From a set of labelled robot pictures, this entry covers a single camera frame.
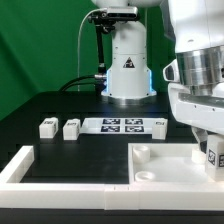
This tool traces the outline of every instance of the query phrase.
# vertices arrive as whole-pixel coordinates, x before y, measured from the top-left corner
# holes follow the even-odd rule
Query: black and white pattern
[[[209,149],[208,161],[214,166],[215,166],[215,158],[216,158],[216,154],[211,149]]]
[[[126,126],[125,127],[125,132],[144,132],[144,127],[143,126]]]
[[[101,132],[120,132],[120,126],[102,126]]]
[[[103,124],[120,124],[121,119],[103,119]]]
[[[219,167],[224,167],[224,154],[219,155]]]
[[[130,125],[143,125],[142,119],[125,119],[125,124]]]

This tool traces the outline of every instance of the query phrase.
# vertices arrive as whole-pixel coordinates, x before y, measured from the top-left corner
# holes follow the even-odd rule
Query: small white cube
[[[68,120],[63,127],[64,140],[77,140],[80,133],[80,120]]]
[[[58,119],[56,117],[46,118],[39,126],[40,138],[54,138],[58,132]]]
[[[152,139],[166,139],[167,119],[157,119],[152,126]]]

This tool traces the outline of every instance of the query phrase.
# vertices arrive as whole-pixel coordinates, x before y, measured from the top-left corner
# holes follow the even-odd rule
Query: warning label
[[[135,68],[133,61],[129,57],[126,63],[124,64],[124,68]]]

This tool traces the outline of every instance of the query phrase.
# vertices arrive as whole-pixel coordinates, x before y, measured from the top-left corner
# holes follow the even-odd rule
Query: black table
[[[39,138],[45,118],[57,117],[59,131],[53,140]],[[62,127],[68,119],[90,117],[166,118],[166,140],[151,135],[87,135],[64,141]],[[0,122],[0,169],[23,145],[34,145],[35,161],[23,183],[128,184],[128,143],[195,143],[189,126],[175,121],[167,94],[152,97],[142,106],[102,102],[92,92],[45,92]],[[56,209],[0,209],[1,223],[221,223],[222,212],[104,211]]]

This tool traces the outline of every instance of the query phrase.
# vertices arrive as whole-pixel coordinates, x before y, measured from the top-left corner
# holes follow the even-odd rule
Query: green wall
[[[35,94],[57,91],[77,76],[79,26],[94,8],[90,0],[0,0],[0,119]],[[109,67],[110,36],[104,36],[104,47]],[[148,66],[157,91],[167,90],[162,68],[173,58],[174,45],[163,36],[160,9],[149,9]],[[80,75],[96,71],[95,29],[86,23]]]

